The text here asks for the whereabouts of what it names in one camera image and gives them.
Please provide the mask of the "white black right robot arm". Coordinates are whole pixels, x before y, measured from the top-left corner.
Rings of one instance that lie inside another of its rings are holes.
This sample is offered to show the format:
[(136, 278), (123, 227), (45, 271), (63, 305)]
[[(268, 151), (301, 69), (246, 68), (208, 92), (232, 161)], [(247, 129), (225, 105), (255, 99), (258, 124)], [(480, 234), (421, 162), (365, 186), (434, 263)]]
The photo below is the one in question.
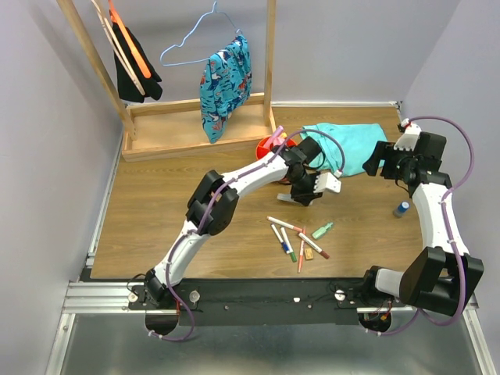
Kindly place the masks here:
[(445, 137), (410, 126), (396, 142), (378, 141), (365, 172), (403, 182), (416, 208), (423, 250), (404, 272), (372, 266), (359, 287), (361, 300), (379, 305), (387, 296), (446, 316), (460, 314), (478, 285), (484, 265), (470, 256), (452, 209), (453, 185), (442, 173)]

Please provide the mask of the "white marker red cap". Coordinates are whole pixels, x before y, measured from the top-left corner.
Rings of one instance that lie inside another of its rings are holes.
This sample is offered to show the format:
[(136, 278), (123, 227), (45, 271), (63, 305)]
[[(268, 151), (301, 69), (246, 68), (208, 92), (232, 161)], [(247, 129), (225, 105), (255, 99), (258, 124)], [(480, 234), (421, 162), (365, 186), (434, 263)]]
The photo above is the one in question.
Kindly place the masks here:
[(297, 227), (297, 226), (295, 226), (295, 225), (293, 225), (291, 223), (287, 223), (287, 222), (285, 222), (283, 220), (279, 220), (279, 219), (274, 218), (272, 216), (267, 216), (266, 219), (268, 221), (270, 221), (271, 223), (280, 225), (280, 226), (285, 227), (285, 228), (290, 229), (290, 230), (294, 230), (294, 231), (296, 231), (298, 233), (301, 233), (304, 230), (304, 228), (302, 228), (302, 227)]

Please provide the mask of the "green grey highlighter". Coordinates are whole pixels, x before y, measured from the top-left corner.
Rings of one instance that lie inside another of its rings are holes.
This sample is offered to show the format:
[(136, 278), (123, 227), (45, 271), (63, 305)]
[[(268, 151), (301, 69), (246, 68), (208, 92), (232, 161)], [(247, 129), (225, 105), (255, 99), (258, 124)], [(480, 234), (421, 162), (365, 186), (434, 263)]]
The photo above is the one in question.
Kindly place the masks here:
[(278, 194), (277, 195), (277, 199), (280, 200), (280, 201), (283, 201), (283, 202), (292, 202), (293, 201), (293, 198), (291, 197), (290, 194)]

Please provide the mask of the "white marker maroon cap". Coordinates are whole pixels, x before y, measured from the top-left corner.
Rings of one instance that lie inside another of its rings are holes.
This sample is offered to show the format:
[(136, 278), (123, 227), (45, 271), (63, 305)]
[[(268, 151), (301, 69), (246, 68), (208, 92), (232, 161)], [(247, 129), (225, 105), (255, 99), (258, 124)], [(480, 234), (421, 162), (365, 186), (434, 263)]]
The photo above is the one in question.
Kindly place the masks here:
[(301, 233), (298, 233), (298, 236), (305, 243), (307, 243), (314, 251), (316, 251), (319, 255), (321, 255), (325, 259), (330, 258), (330, 256), (319, 245), (317, 245), (311, 238), (309, 238), (306, 234), (301, 232)]

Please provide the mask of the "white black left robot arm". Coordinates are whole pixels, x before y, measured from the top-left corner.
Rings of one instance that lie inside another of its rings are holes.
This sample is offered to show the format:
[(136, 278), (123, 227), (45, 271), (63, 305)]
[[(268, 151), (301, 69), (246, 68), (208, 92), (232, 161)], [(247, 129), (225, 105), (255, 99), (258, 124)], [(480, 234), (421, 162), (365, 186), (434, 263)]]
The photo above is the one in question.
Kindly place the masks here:
[(145, 274), (147, 300), (157, 309), (173, 301), (171, 287), (182, 281), (204, 243), (228, 227), (238, 201), (246, 195), (285, 179), (291, 184), (292, 201), (308, 206), (320, 198), (323, 193), (316, 188), (320, 173), (308, 173), (305, 168), (320, 153), (320, 145), (306, 137), (296, 146), (278, 146), (239, 170), (207, 172), (188, 201), (179, 236), (164, 259)]

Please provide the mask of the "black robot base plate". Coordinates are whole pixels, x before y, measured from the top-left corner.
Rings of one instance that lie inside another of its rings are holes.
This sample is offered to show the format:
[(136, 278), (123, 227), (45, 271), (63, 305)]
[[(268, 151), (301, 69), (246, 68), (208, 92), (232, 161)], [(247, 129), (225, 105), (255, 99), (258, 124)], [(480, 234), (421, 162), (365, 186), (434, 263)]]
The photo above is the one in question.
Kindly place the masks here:
[(398, 308), (394, 299), (365, 286), (361, 277), (184, 279), (172, 291), (134, 285), (132, 310), (173, 311), (161, 328), (189, 326), (358, 325), (385, 332)]

